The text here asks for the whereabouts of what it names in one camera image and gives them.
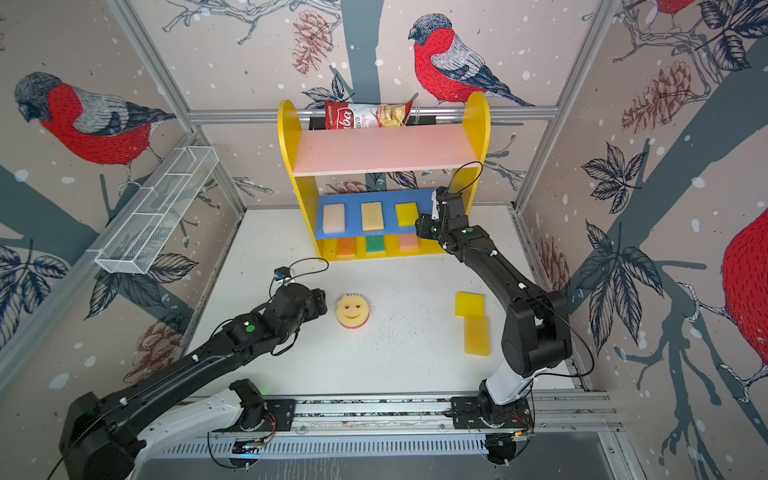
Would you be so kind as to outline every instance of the toy shelf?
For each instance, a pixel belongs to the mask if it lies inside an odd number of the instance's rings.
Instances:
[[[319,227],[315,232],[315,238],[317,240],[328,240],[330,238],[374,237],[377,235],[416,233],[416,227],[413,225],[410,227],[399,226],[395,205],[413,202],[416,204],[420,214],[430,214],[432,212],[433,191],[435,191],[434,188],[428,190],[390,190],[369,192],[367,194],[323,195],[320,197],[317,209],[317,225]],[[369,202],[381,202],[384,230],[369,232],[362,230],[360,204],[367,204]],[[344,224],[346,230],[342,233],[323,232],[323,206],[333,204],[344,204]]]
[[[398,226],[394,205],[415,201],[420,213],[431,213],[431,189],[320,195],[314,176],[453,169],[472,161],[484,163],[491,137],[491,111],[488,99],[475,92],[467,101],[461,124],[304,131],[296,108],[284,100],[277,112],[277,130],[286,170],[318,257],[328,261],[410,257],[444,253],[436,241],[424,239],[419,239],[417,250],[399,249],[397,235],[415,233],[415,228]],[[478,173],[480,167],[476,164],[464,167],[456,172],[449,187],[457,191],[469,185]],[[462,191],[467,214],[477,187],[475,182]],[[359,205],[376,201],[382,202],[385,229],[363,232]],[[323,232],[323,205],[337,203],[346,204],[347,230],[326,235]],[[366,237],[373,235],[384,236],[385,252],[366,252]],[[356,256],[337,258],[336,240],[353,237],[356,238]]]
[[[178,148],[173,155],[160,180],[141,187],[147,196],[98,254],[96,263],[109,273],[146,273],[219,163],[212,147]]]
[[[474,158],[460,124],[310,130],[302,134],[293,176],[451,169]]]

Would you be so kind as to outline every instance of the smiley face sponge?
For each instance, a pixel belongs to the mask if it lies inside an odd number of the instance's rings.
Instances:
[[[336,302],[336,318],[345,328],[356,329],[368,320],[370,308],[360,295],[345,295]]]

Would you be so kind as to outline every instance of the red chip bag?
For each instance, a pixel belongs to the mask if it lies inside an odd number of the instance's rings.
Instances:
[[[326,130],[340,128],[401,127],[411,114],[407,104],[347,104],[326,102]]]

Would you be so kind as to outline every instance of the wire basket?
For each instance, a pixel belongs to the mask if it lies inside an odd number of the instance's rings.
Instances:
[[[96,263],[109,273],[146,273],[219,163],[212,147],[177,148],[171,158],[168,172],[142,187],[150,192],[99,253]]]

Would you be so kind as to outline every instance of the bullfinch illustration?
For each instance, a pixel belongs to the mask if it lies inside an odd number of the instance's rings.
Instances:
[[[416,77],[437,98],[435,106],[444,101],[466,103],[469,95],[481,91],[531,107],[493,75],[478,53],[464,45],[445,15],[423,15],[413,24],[408,38],[415,41]]]
[[[73,87],[41,71],[21,79],[14,93],[22,117],[27,122],[37,118],[73,154],[94,164],[125,165],[128,179],[118,192],[128,184],[139,185],[131,179],[131,162],[152,151],[149,139],[160,123],[176,118],[116,95]]]
[[[722,271],[724,308],[704,305],[691,285],[682,285],[691,291],[697,309],[704,308],[730,320],[760,357],[760,368],[748,379],[742,379],[725,363],[719,365],[744,389],[744,396],[737,400],[749,403],[750,386],[768,377],[768,210],[730,241],[723,255]]]

